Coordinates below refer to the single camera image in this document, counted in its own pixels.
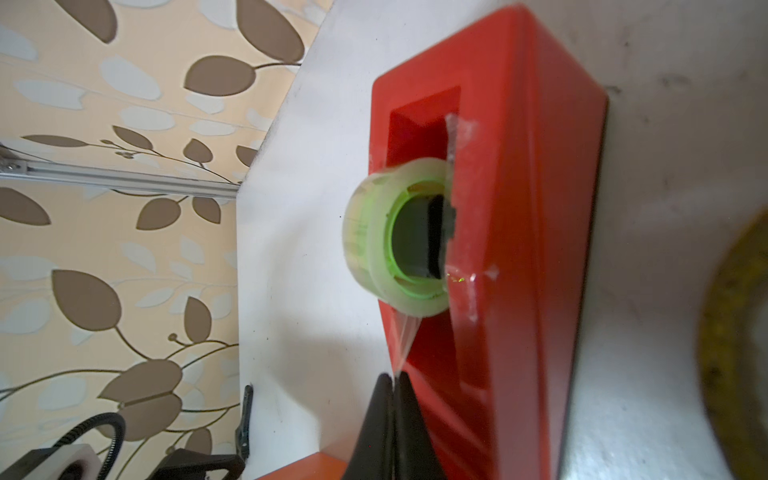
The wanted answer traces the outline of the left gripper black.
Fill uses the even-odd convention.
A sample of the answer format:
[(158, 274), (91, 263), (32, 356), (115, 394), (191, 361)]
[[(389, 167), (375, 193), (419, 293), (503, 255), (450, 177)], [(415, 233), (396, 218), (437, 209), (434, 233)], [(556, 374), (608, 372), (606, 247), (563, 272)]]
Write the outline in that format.
[(242, 414), (235, 430), (236, 453), (233, 455), (204, 454), (188, 449), (179, 449), (171, 453), (155, 468), (149, 479), (152, 480), (203, 480), (208, 473), (223, 471), (224, 480), (236, 480), (242, 475), (246, 461), (250, 457), (250, 420), (254, 388), (247, 384), (244, 388)]

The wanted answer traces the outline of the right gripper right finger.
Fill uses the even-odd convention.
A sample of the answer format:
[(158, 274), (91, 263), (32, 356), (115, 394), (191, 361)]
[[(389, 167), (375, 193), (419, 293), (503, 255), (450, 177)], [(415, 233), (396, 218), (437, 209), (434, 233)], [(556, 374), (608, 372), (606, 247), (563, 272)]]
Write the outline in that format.
[(446, 479), (405, 371), (399, 373), (394, 385), (394, 434), (395, 479)]

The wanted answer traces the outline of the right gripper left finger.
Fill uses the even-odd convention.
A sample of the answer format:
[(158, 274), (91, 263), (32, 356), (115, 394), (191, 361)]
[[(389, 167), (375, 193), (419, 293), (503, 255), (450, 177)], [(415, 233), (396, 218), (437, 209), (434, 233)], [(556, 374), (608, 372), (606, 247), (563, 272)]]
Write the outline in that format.
[(394, 448), (393, 380), (378, 376), (343, 480), (390, 480)]

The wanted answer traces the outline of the clear tape strip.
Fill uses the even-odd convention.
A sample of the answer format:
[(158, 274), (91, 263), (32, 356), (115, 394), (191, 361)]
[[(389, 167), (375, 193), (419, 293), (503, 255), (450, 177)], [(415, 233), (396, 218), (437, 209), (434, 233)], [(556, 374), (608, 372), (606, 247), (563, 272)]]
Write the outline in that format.
[(395, 311), (392, 322), (393, 343), (391, 360), (393, 373), (398, 376), (406, 363), (422, 319)]

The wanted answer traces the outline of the clear tape roll green core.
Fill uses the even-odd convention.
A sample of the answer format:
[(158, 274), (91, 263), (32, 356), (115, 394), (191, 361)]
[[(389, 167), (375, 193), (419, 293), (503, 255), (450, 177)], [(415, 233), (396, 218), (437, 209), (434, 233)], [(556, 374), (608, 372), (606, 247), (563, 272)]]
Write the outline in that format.
[(346, 264), (365, 290), (393, 309), (426, 318), (449, 308), (440, 278), (408, 275), (393, 250), (395, 222), (405, 205), (443, 195), (448, 163), (420, 158), (370, 174), (354, 191), (342, 222)]

